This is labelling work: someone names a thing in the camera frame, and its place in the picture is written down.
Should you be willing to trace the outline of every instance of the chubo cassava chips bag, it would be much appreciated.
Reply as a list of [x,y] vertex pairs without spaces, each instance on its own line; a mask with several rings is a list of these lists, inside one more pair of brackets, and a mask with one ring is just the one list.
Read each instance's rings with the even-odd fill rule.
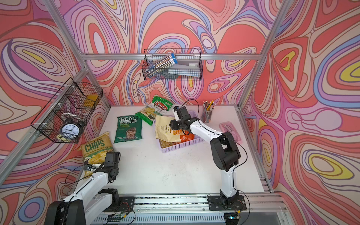
[[135,113],[138,117],[148,123],[150,126],[153,124],[153,121],[156,119],[156,115],[164,115],[171,108],[172,103],[165,98],[154,96],[153,101],[140,110],[140,112]]
[[188,131],[183,133],[182,130],[172,130],[169,126],[170,121],[175,119],[168,116],[156,116],[155,121],[155,138],[166,142],[185,142],[194,139],[194,134]]

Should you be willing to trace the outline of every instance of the blue cap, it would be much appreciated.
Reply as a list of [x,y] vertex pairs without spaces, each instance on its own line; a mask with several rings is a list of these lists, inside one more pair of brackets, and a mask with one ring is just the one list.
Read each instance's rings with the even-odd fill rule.
[[171,57],[172,57],[172,59],[174,60],[175,64],[177,64],[177,60],[176,60],[176,58],[175,58],[174,53],[171,53]]

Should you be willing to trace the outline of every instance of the pencil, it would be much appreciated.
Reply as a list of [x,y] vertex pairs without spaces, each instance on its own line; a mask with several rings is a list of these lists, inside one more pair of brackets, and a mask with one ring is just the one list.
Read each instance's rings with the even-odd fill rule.
[[210,108],[210,106],[211,106],[211,104],[214,102],[214,100],[212,100],[211,102],[210,102],[210,104],[209,104],[209,106],[207,107],[207,109],[206,110],[209,110],[209,108]]

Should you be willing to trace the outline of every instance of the black wire basket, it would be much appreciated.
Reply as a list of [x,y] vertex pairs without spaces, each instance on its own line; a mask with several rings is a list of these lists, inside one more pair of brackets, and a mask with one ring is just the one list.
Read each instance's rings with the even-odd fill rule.
[[[201,80],[203,64],[201,49],[144,49],[145,58],[142,66],[145,80]],[[170,67],[156,66],[156,63],[173,53],[177,64]]]
[[51,104],[52,108],[44,120],[35,123],[35,120],[39,119],[39,115],[43,113],[43,110],[53,99],[31,122],[32,127],[55,143],[78,143],[91,115],[103,96],[102,88],[87,82],[74,82],[72,78],[70,79],[53,96],[54,99],[55,96],[59,95],[60,90],[65,91],[56,104]]

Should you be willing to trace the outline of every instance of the wire basket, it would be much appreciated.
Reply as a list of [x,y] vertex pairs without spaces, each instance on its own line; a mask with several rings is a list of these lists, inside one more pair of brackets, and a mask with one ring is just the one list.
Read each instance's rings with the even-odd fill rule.
[[[195,81],[202,79],[201,49],[144,49],[144,53],[142,71],[145,80]],[[178,63],[170,68],[154,69],[155,63],[170,53],[175,54]]]
[[[45,119],[42,122],[34,122],[51,100],[31,122],[32,127],[55,143],[78,143],[91,115],[103,96],[103,90],[100,87],[87,82],[74,82],[72,78],[72,83],[66,85],[69,80],[58,90],[58,92],[63,90],[65,93],[56,104],[52,104],[53,106]],[[63,126],[69,122],[80,127],[78,134],[70,133],[70,131],[64,132]]]
[[[189,111],[189,114],[191,115],[191,117],[196,117],[195,111]],[[173,150],[176,150],[176,149],[179,149],[179,148],[183,148],[183,147],[186,147],[186,146],[189,146],[189,145],[200,143],[200,142],[203,142],[203,141],[204,141],[204,139],[200,138],[198,135],[194,135],[193,140],[181,142],[179,144],[175,144],[175,145],[172,145],[172,146],[169,146],[169,147],[161,148],[160,140],[157,140],[157,145],[158,145],[159,149],[162,151],[162,153],[165,153],[165,152],[170,152],[170,151],[173,151]]]

